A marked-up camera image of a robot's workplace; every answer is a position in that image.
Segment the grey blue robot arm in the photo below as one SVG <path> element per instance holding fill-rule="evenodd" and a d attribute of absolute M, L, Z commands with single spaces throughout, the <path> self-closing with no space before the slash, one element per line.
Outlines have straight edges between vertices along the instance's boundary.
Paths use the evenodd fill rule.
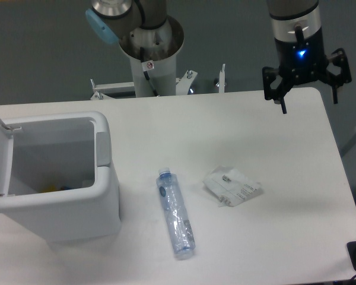
<path fill-rule="evenodd" d="M 268 1 L 279 67 L 262 69 L 266 100 L 285 106 L 294 87 L 321 81 L 332 89 L 351 82 L 341 48 L 326 55 L 317 1 Z M 85 17 L 102 41 L 118 43 L 133 63 L 135 92 L 141 97 L 172 95 L 176 73 L 163 70 L 174 62 L 184 41 L 181 25 L 167 13 L 166 1 L 92 1 Z"/>

